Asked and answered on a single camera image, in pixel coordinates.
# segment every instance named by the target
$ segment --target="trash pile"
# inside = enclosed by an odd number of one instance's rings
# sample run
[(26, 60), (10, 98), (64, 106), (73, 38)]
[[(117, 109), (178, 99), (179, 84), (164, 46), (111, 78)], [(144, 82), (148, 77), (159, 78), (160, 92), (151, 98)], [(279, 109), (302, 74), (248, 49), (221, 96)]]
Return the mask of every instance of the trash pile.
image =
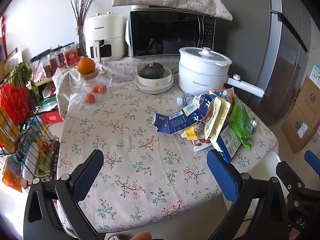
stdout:
[(208, 94), (185, 94), (177, 98), (179, 112), (156, 113), (153, 126), (157, 132), (174, 134), (191, 140), (194, 152), (213, 147), (231, 162), (240, 144), (251, 149), (252, 134), (257, 127), (250, 119), (234, 89), (209, 90)]

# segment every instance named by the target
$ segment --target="vase with branches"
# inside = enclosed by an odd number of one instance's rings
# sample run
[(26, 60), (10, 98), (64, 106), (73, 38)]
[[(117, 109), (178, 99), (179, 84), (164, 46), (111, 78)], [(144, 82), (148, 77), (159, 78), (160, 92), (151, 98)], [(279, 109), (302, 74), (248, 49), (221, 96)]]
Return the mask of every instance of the vase with branches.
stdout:
[(70, 0), (77, 21), (78, 55), (87, 56), (84, 39), (84, 21), (93, 0)]

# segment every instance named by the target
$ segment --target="microwave control panel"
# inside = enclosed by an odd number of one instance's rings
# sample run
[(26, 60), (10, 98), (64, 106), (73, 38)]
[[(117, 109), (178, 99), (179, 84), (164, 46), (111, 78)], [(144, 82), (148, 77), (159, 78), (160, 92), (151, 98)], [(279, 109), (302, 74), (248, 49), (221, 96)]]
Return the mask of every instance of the microwave control panel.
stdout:
[(207, 47), (213, 49), (215, 22), (215, 18), (204, 16), (202, 48)]

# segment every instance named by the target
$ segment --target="floor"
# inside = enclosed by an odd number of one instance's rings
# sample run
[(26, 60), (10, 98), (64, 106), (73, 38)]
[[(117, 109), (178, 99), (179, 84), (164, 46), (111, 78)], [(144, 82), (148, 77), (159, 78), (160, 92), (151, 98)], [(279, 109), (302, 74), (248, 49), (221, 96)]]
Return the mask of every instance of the floor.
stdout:
[[(304, 153), (307, 150), (313, 151), (320, 158), (320, 139), (316, 140), (314, 137), (301, 152), (293, 154), (281, 131), (283, 121), (284, 119), (269, 126), (279, 141), (279, 157), (293, 168), (298, 176), (304, 181), (306, 187), (320, 190), (319, 176), (304, 161)], [(63, 126), (64, 123), (53, 124), (50, 126), (50, 130), (52, 134), (61, 138)], [(25, 203), (25, 201), (21, 201), (16, 205), (16, 208), (12, 210), (6, 208), (12, 206), (11, 199), (14, 198), (13, 195), (18, 193), (15, 190), (10, 189), (11, 188), (6, 187), (5, 185), (0, 187), (0, 212), (17, 238), (22, 240), (23, 203)], [(226, 214), (227, 209), (222, 195), (220, 195), (198, 209), (190, 210), (176, 217), (143, 228), (124, 231), (121, 232), (121, 234), (128, 238), (139, 232), (150, 231), (153, 238), (163, 238), (166, 240), (206, 240), (221, 223)]]

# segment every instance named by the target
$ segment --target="stack of bowls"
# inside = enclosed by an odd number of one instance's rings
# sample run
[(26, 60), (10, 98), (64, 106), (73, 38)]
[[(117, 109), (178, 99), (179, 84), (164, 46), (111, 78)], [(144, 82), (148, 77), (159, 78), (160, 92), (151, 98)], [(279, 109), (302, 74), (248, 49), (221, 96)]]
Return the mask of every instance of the stack of bowls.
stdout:
[(164, 78), (159, 79), (147, 79), (142, 78), (139, 75), (136, 76), (134, 82), (137, 88), (146, 94), (156, 95), (169, 90), (173, 85), (173, 77), (171, 70), (164, 67)]

